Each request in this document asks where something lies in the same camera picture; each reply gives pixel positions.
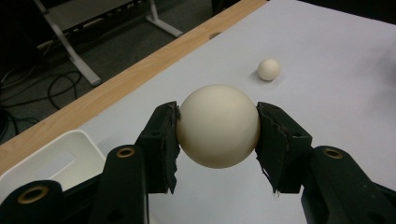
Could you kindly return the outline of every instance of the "large white ball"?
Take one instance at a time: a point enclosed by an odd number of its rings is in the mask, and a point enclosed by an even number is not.
[[[177,140],[195,162],[226,168],[244,160],[256,146],[260,119],[256,106],[240,90],[203,87],[180,106]]]

